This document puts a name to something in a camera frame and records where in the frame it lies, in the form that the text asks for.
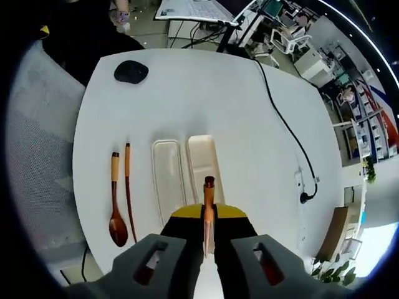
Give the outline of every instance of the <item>gray fabric chair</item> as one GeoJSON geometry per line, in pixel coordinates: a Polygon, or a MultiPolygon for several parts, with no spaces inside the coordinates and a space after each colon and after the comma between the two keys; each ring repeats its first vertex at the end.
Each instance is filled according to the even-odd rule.
{"type": "Polygon", "coordinates": [[[50,269],[80,262],[86,243],[72,184],[72,147],[85,92],[36,42],[25,54],[6,116],[6,163],[19,217],[50,269]]]}

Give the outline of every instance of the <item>keyboard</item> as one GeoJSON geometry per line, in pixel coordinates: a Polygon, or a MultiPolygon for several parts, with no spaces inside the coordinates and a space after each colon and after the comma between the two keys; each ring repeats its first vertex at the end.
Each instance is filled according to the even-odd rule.
{"type": "Polygon", "coordinates": [[[212,1],[187,1],[187,8],[191,17],[207,17],[209,19],[226,20],[226,16],[212,1]]]}

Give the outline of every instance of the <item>ceiling light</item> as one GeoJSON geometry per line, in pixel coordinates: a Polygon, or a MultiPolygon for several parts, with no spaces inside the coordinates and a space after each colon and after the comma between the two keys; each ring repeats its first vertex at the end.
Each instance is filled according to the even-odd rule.
{"type": "Polygon", "coordinates": [[[368,35],[366,35],[366,33],[364,33],[363,30],[361,30],[359,28],[358,25],[356,25],[351,19],[349,19],[345,14],[343,14],[342,12],[340,12],[338,9],[336,9],[335,7],[331,6],[330,4],[324,2],[323,0],[319,0],[319,2],[323,3],[324,5],[328,6],[329,8],[331,8],[332,10],[334,10],[337,14],[339,14],[340,16],[342,16],[349,24],[351,24],[352,26],[354,26],[354,28],[356,28],[356,30],[358,30],[361,35],[364,36],[364,38],[368,41],[368,43],[374,48],[374,50],[377,52],[377,54],[381,57],[382,61],[384,61],[384,64],[387,66],[389,72],[391,73],[395,83],[397,84],[397,87],[399,88],[399,81],[397,79],[397,77],[395,76],[395,73],[393,72],[392,68],[390,67],[387,59],[384,57],[384,55],[381,53],[380,49],[377,47],[376,44],[374,44],[374,42],[371,40],[371,38],[369,38],[368,35]]]}

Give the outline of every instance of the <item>round white table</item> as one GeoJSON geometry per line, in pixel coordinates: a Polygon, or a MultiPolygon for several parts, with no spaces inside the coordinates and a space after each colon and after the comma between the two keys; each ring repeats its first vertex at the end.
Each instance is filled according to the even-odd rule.
{"type": "Polygon", "coordinates": [[[128,220],[123,163],[118,205],[129,238],[118,248],[108,232],[112,213],[110,162],[132,147],[130,190],[138,239],[162,230],[153,186],[151,146],[181,143],[187,204],[194,203],[185,158],[186,140],[211,134],[226,204],[242,209],[258,234],[269,234],[300,255],[314,255],[334,208],[344,203],[340,152],[318,91],[306,81],[264,66],[276,106],[301,141],[319,177],[313,200],[299,202],[296,172],[305,190],[314,183],[304,155],[272,108],[259,66],[248,59],[200,50],[151,49],[104,57],[86,89],[77,120],[73,174],[80,223],[101,270],[134,244],[128,220]],[[137,85],[118,82],[124,60],[149,68],[137,85]]]}

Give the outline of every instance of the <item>black computer mouse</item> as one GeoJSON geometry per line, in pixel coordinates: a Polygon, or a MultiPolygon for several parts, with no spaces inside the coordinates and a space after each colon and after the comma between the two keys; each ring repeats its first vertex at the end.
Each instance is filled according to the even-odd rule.
{"type": "Polygon", "coordinates": [[[132,60],[126,60],[118,65],[113,73],[115,79],[121,82],[138,84],[147,77],[148,67],[132,60]]]}

